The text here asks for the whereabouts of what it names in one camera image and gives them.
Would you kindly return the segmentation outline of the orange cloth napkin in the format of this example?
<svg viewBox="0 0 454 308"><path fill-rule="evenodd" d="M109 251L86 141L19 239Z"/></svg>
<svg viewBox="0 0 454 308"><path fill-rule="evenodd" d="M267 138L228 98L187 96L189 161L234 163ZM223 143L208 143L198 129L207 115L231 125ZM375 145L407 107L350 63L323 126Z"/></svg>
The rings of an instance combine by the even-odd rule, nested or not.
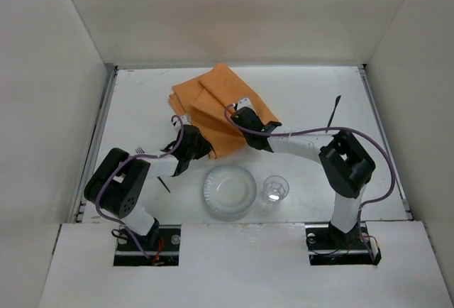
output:
<svg viewBox="0 0 454 308"><path fill-rule="evenodd" d="M242 133L224 117L224 109L244 97L251 100L262 122L278 120L258 94L225 64L174 85L168 102L176 114L189 114L192 124L212 144L209 157L220 159L246 146Z"/></svg>

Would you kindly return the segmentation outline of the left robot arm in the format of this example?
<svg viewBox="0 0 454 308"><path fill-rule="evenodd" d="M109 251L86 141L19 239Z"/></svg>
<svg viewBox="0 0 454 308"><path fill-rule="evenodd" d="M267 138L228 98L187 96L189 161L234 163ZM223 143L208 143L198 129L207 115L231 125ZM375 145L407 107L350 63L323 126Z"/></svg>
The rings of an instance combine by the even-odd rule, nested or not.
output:
<svg viewBox="0 0 454 308"><path fill-rule="evenodd" d="M149 177L176 177L191 161L213 150L200 130L185 124L177 139L156 154L131 155L111 149L84 188L84 198L95 205L100 216L124 227L139 248L154 246L159 236L159 221L138 206L145 180Z"/></svg>

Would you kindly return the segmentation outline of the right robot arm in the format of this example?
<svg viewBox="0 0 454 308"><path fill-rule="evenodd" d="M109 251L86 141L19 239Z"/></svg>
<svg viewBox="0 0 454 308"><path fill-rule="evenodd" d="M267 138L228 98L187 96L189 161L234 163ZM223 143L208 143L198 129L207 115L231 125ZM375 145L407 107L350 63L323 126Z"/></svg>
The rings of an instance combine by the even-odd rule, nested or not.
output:
<svg viewBox="0 0 454 308"><path fill-rule="evenodd" d="M246 143L257 150L285 153L322 166L335 192L328 235L337 248L347 247L358 237L358 212L362 194L376 168L375 162L356 137L347 131L298 136L281 123L264 124L251 105L236 104L230 120L240 127Z"/></svg>

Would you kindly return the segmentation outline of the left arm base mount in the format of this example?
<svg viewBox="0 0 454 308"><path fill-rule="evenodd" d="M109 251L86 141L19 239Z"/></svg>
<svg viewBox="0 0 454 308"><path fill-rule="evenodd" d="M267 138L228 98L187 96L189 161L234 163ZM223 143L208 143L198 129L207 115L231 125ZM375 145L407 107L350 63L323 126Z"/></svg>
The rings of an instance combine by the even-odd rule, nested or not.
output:
<svg viewBox="0 0 454 308"><path fill-rule="evenodd" d="M142 245L147 257L138 249L125 229L113 229L116 239L113 265L118 267L176 267L179 265L181 225L163 225L153 245Z"/></svg>

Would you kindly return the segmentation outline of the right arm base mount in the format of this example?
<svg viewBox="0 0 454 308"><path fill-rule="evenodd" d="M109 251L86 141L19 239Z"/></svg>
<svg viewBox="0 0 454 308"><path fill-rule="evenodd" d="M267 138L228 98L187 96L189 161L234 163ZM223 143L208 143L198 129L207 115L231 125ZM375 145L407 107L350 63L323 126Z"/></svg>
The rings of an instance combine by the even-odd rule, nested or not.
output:
<svg viewBox="0 0 454 308"><path fill-rule="evenodd" d="M377 239L369 234L367 225L358 229L345 240L330 235L328 224L305 226L306 245L310 265L379 265L382 252Z"/></svg>

